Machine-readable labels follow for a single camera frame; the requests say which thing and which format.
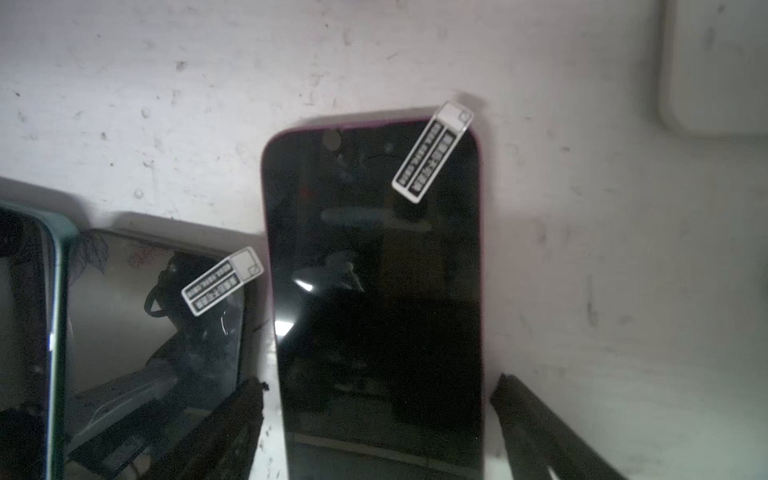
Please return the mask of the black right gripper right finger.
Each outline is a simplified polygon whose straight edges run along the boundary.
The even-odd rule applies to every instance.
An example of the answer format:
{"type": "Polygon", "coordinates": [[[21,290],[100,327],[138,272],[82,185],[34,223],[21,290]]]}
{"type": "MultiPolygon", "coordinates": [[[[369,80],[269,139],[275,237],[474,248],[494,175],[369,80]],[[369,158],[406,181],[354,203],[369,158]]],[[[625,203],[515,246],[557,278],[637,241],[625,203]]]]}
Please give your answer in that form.
{"type": "Polygon", "coordinates": [[[513,478],[625,479],[518,377],[502,374],[490,404],[513,478]]]}

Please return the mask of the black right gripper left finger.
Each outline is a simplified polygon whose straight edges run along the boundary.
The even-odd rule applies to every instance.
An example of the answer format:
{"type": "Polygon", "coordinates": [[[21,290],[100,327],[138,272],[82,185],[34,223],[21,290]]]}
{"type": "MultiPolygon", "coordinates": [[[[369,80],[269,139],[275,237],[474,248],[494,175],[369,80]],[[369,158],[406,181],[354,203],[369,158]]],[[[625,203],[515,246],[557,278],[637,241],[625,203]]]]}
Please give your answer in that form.
{"type": "Polygon", "coordinates": [[[246,479],[263,422],[264,384],[243,381],[161,460],[145,479],[246,479]]]}

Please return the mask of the black phone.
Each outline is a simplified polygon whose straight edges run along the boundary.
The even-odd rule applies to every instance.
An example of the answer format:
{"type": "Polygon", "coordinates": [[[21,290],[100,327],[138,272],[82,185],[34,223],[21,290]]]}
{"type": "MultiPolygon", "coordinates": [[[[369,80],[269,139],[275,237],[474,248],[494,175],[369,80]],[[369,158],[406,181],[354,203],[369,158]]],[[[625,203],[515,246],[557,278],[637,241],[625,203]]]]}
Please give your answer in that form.
{"type": "Polygon", "coordinates": [[[89,230],[69,258],[64,475],[145,479],[243,381],[249,247],[219,253],[89,230]]]}

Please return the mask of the purple phone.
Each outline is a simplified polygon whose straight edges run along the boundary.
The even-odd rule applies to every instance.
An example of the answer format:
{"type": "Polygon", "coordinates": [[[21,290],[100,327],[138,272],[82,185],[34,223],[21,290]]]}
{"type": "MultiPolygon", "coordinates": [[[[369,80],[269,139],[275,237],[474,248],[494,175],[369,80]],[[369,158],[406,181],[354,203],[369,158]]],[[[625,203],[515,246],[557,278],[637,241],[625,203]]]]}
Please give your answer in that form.
{"type": "Polygon", "coordinates": [[[472,112],[305,127],[262,159],[292,479],[479,479],[472,112]]]}

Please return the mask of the green-edged phone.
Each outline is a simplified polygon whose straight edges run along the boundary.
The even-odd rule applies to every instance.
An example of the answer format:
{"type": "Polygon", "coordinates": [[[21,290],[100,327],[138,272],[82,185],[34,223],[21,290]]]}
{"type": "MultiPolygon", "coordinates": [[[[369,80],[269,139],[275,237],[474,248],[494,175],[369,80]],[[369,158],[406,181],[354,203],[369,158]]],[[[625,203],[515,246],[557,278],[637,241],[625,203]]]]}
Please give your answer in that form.
{"type": "Polygon", "coordinates": [[[66,217],[1,203],[1,476],[59,479],[67,434],[66,217]]]}

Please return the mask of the white folding phone stand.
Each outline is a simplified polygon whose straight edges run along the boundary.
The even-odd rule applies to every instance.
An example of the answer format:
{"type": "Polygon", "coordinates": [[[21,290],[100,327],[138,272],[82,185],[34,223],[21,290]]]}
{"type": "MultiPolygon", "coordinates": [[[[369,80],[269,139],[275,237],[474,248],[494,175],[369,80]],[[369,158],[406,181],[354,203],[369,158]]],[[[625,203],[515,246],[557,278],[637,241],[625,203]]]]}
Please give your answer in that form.
{"type": "Polygon", "coordinates": [[[659,114],[695,137],[767,136],[767,3],[667,1],[659,114]]]}

